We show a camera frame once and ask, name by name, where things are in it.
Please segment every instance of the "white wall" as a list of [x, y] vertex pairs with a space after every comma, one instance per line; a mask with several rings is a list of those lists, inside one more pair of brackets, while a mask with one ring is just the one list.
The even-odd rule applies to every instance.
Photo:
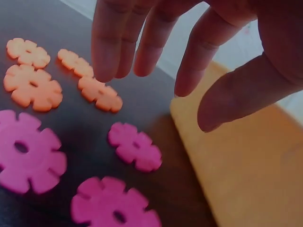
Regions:
[[[96, 0], [61, 0], [81, 14], [92, 19]], [[189, 33], [195, 22], [207, 9], [201, 3], [180, 17], [157, 64], [168, 75], [175, 78], [186, 48]], [[229, 69], [235, 69], [263, 51], [258, 34], [257, 21], [244, 27], [233, 39], [220, 47], [214, 60]], [[303, 124], [303, 92], [282, 99], [278, 104]]]

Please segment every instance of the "foam piece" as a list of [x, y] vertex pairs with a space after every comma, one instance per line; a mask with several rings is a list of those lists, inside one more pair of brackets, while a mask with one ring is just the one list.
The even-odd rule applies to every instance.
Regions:
[[19, 64], [33, 65], [36, 69], [43, 69], [51, 61], [45, 49], [29, 40], [14, 38], [8, 41], [6, 48], [12, 59], [18, 58]]
[[152, 145], [152, 140], [144, 132], [130, 124], [117, 122], [108, 133], [110, 145], [117, 147], [117, 155], [126, 163], [135, 161], [135, 168], [142, 172], [151, 172], [162, 164], [159, 148]]
[[95, 78], [82, 77], [78, 82], [78, 88], [86, 100], [96, 101], [98, 109], [116, 113], [122, 108], [123, 101], [117, 92], [111, 86], [105, 86]]
[[[66, 171], [66, 156], [57, 151], [61, 142], [52, 130], [39, 131], [41, 122], [27, 114], [0, 111], [0, 184], [16, 193], [26, 193], [29, 182], [35, 193], [51, 190]], [[27, 153], [15, 148], [24, 145]]]
[[28, 107], [33, 103], [33, 109], [39, 112], [50, 111], [61, 103], [62, 89], [56, 80], [44, 70], [34, 70], [29, 65], [13, 65], [4, 77], [6, 91], [11, 92], [11, 98], [21, 105]]
[[[71, 201], [71, 217], [80, 224], [90, 222], [90, 227], [161, 227], [154, 210], [145, 211], [148, 200], [136, 189], [125, 192], [125, 183], [104, 177], [92, 177], [78, 187]], [[115, 218], [119, 213], [123, 220]]]
[[89, 63], [80, 58], [77, 54], [66, 49], [61, 49], [58, 52], [58, 59], [68, 70], [73, 70], [78, 77], [94, 77], [94, 70]]

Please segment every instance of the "orange foam flower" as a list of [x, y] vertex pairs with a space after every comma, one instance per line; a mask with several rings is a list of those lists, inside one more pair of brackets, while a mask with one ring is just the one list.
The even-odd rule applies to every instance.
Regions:
[[58, 58], [63, 66], [69, 70], [74, 70], [74, 73], [79, 77], [94, 77], [93, 68], [89, 63], [80, 58], [77, 54], [66, 49], [61, 49], [58, 52]]
[[81, 78], [78, 88], [89, 102], [96, 101], [98, 109], [116, 113], [122, 108], [123, 102], [117, 92], [111, 86], [105, 86], [95, 78]]
[[51, 60], [45, 49], [22, 38], [9, 40], [6, 48], [12, 59], [18, 58], [19, 64], [33, 65], [36, 69], [43, 69]]
[[33, 103], [35, 111], [46, 112], [57, 108], [62, 101], [62, 89], [56, 80], [44, 70], [37, 70], [29, 65], [13, 65], [4, 77], [6, 91], [11, 98], [23, 107]]

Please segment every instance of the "hand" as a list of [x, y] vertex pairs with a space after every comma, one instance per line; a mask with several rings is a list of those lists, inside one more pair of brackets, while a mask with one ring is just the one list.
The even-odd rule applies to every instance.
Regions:
[[[134, 72], [138, 76], [149, 75], [178, 17], [200, 2], [98, 0], [92, 28], [92, 60], [97, 79], [108, 82], [129, 73], [146, 17]], [[212, 131], [303, 89], [301, 0], [206, 2], [211, 7], [190, 34], [177, 74], [176, 95], [190, 94], [219, 46], [256, 18], [264, 53], [224, 75], [207, 91], [198, 111], [203, 131]]]

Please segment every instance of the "table surface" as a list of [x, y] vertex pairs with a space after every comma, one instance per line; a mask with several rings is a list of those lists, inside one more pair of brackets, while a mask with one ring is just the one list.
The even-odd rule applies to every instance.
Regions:
[[[112, 81], [123, 98], [117, 114], [105, 113], [82, 98], [78, 79], [58, 62], [61, 48], [73, 50], [90, 61], [91, 21], [58, 0], [6, 0], [0, 7], [0, 73], [16, 61], [6, 54], [9, 39], [22, 37], [38, 43], [51, 55], [45, 68], [63, 89], [63, 102], [48, 113], [35, 113], [15, 104], [10, 93], [0, 89], [0, 109], [27, 112], [51, 128], [62, 142], [68, 167], [60, 183], [42, 195], [29, 191], [17, 195], [0, 188], [0, 226], [75, 227], [70, 202], [86, 179], [113, 176], [134, 187], [155, 209], [162, 225], [174, 227], [216, 226], [195, 173], [169, 114], [174, 81], [160, 70], [146, 78], [130, 75]], [[145, 131], [162, 151], [163, 164], [155, 173], [143, 174], [125, 165], [107, 143], [107, 132], [115, 122], [128, 122]]]

